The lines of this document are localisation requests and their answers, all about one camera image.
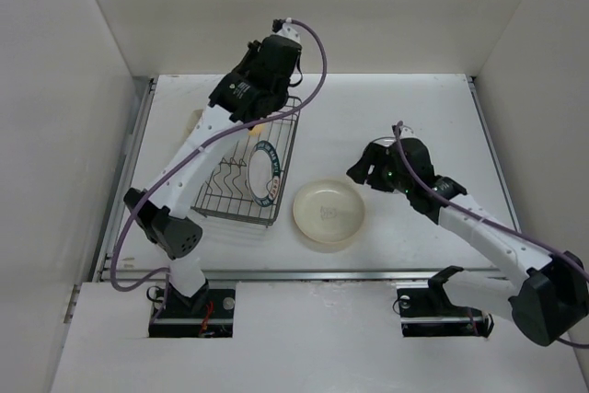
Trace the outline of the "cream white plate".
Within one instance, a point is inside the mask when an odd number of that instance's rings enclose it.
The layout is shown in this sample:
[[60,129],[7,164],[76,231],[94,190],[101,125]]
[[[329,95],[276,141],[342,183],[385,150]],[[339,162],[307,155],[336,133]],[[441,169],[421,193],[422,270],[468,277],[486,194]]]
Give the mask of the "cream white plate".
[[299,231],[322,245],[339,245],[354,238],[366,217],[364,199],[344,179],[320,179],[300,188],[293,200]]

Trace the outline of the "plate with teal lettered band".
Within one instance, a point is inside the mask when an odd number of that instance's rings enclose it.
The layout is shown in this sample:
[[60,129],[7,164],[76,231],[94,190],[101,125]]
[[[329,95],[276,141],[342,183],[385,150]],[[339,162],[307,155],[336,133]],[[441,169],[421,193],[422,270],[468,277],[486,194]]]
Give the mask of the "plate with teal lettered band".
[[250,153],[247,184],[253,201],[260,207],[272,206],[281,188],[280,158],[273,144],[257,142]]

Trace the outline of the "white plate green rim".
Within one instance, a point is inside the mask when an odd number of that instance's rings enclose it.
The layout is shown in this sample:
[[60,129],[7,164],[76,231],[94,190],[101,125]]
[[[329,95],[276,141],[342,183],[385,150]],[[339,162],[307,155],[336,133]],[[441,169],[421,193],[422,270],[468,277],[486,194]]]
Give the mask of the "white plate green rim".
[[374,143],[381,144],[381,145],[391,145],[397,141],[395,136],[383,136],[378,137],[374,140]]

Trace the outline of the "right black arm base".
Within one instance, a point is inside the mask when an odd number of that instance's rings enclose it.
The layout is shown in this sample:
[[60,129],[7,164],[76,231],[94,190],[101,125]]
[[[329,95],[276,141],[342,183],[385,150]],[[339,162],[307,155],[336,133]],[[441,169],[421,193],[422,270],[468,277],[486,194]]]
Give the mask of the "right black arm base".
[[404,338],[490,337],[494,329],[491,314],[454,306],[443,291],[449,277],[463,270],[449,266],[428,280],[397,284],[392,309],[399,315]]

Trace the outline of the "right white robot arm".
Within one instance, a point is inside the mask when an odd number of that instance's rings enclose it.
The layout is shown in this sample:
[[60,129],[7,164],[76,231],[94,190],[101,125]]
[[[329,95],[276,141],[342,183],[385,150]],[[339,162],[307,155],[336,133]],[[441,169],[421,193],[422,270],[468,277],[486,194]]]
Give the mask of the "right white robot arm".
[[588,316],[588,274],[570,252],[500,224],[455,180],[438,175],[414,137],[372,142],[346,172],[376,191],[403,194],[410,207],[466,241],[502,271],[501,280],[449,266],[431,277],[426,302],[436,316],[469,309],[512,321],[533,343],[549,346]]

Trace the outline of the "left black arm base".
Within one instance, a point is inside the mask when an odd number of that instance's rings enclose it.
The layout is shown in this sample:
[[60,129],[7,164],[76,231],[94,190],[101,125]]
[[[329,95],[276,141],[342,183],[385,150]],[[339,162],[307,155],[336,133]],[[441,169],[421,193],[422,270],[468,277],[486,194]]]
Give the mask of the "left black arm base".
[[207,282],[193,298],[182,297],[173,287],[152,285],[146,290],[151,303],[150,338],[232,338],[237,285]]

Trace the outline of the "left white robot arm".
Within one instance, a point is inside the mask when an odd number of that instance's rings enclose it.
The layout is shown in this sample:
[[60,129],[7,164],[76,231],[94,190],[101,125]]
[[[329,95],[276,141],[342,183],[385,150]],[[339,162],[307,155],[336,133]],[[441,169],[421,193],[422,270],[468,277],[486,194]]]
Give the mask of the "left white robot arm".
[[156,180],[157,190],[129,189],[124,202],[136,223],[167,256],[174,305],[185,316],[205,308],[207,280],[197,256],[202,229],[189,211],[203,183],[224,155],[260,120],[281,110],[302,52],[292,27],[248,44],[241,62],[209,96],[191,134]]

